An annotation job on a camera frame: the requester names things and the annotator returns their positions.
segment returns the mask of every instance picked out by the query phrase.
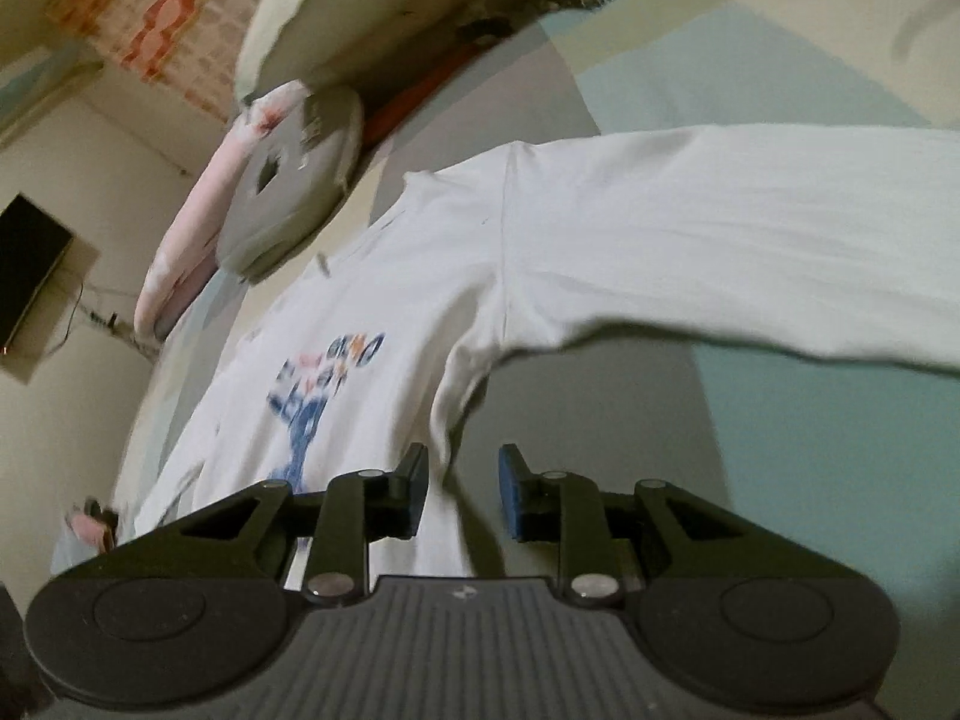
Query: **ribbed plastic panel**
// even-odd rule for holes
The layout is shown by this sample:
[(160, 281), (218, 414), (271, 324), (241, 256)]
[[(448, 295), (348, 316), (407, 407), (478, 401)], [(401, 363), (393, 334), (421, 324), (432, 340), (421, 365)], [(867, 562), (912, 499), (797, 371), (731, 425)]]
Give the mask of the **ribbed plastic panel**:
[[(57, 703), (48, 718), (152, 720), (733, 720), (666, 680), (611, 613), (543, 580), (385, 577), (359, 605), (307, 615), (264, 671), (163, 712)], [(822, 720), (880, 720), (866, 706)]]

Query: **white shirt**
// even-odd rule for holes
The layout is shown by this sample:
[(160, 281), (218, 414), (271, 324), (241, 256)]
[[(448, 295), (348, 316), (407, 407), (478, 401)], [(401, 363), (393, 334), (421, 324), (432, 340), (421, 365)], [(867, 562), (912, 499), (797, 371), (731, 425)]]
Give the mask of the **white shirt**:
[(960, 367), (960, 133), (690, 127), (509, 143), (438, 173), (311, 264), (214, 379), (136, 519), (268, 477), (430, 451), (411, 542), (371, 574), (467, 575), (448, 426), (504, 354), (604, 322), (822, 358)]

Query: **silver screw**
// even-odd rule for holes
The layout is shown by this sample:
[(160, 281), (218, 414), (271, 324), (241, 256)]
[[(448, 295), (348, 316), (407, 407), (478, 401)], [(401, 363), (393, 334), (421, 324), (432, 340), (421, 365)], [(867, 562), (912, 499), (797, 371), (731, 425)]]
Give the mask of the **silver screw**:
[(310, 577), (306, 583), (306, 589), (310, 595), (316, 598), (322, 598), (325, 601), (333, 601), (337, 598), (343, 598), (353, 591), (353, 579), (347, 574), (340, 574), (331, 571), (328, 574), (317, 574)]
[(570, 583), (570, 589), (581, 598), (601, 601), (616, 595), (620, 582), (607, 574), (581, 574)]

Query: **gray cushion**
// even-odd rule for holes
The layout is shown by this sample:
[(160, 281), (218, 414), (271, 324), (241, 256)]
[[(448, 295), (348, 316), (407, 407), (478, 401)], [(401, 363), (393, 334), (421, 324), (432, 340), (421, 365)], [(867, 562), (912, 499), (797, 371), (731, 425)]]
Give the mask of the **gray cushion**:
[(363, 130), (360, 98), (347, 87), (311, 95), (260, 143), (244, 170), (217, 242), (226, 271), (266, 276), (344, 196)]

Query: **bed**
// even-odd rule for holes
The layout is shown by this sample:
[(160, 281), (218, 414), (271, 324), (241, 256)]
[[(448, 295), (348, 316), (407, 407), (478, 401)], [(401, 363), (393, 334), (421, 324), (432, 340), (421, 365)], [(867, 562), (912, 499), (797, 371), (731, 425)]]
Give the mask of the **bed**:
[[(407, 170), (512, 140), (706, 122), (957, 128), (960, 0), (613, 0), (541, 18), (382, 143), (293, 260), (252, 287), (213, 277), (166, 343), (114, 503), (125, 517), (136, 511), (237, 338), (308, 258), (382, 215)], [(484, 575), (548, 573), (555, 557), (510, 542), (501, 526), (503, 442), (535, 469), (588, 473), (607, 490), (669, 479), (848, 562), (901, 613), (882, 704), (911, 720), (947, 718), (960, 709), (959, 416), (952, 375), (608, 328), (498, 367), (455, 431), (448, 485)]]

